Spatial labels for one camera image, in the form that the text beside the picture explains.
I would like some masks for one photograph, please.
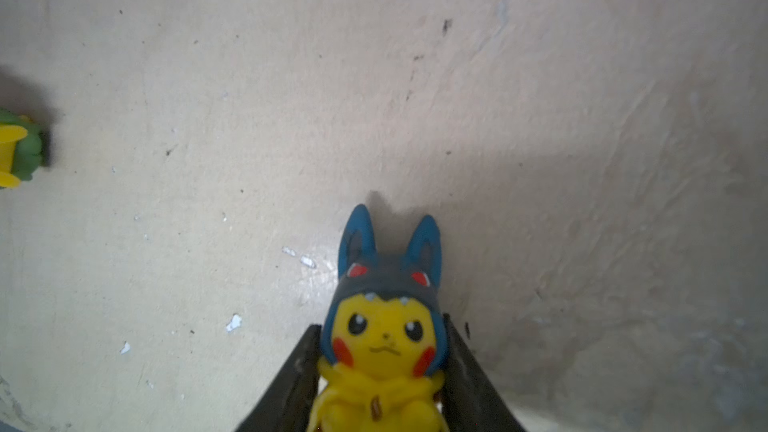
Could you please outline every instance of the pikachu figure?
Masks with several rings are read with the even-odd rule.
[[[440,231],[425,216],[404,255],[376,252],[368,209],[355,207],[339,248],[339,285],[320,336],[306,432],[449,432],[436,406],[446,326],[437,301]]]

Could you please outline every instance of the mouth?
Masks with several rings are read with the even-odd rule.
[[[391,347],[387,347],[386,345],[383,345],[381,347],[368,347],[368,350],[370,350],[375,354],[378,354],[379,352],[389,352],[390,354],[400,355],[400,353],[397,350]]]

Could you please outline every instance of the blue ear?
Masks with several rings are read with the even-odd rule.
[[[376,255],[376,241],[373,239],[373,224],[368,207],[363,204],[355,207],[350,219],[346,221],[344,234],[339,245],[339,277],[343,276],[350,265],[361,256]]]
[[[411,236],[406,255],[429,276],[429,281],[435,285],[435,288],[440,287],[442,270],[440,229],[432,216],[424,216],[418,224]]]

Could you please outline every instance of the yellow body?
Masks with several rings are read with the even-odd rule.
[[[421,333],[414,340],[417,322]],[[443,373],[414,376],[436,347],[427,307],[414,299],[354,295],[340,302],[331,336],[340,361],[318,363],[328,386],[315,399],[307,432],[448,432],[434,401]]]
[[[27,136],[21,126],[0,126],[0,187],[18,187],[21,180],[11,174],[16,142]]]

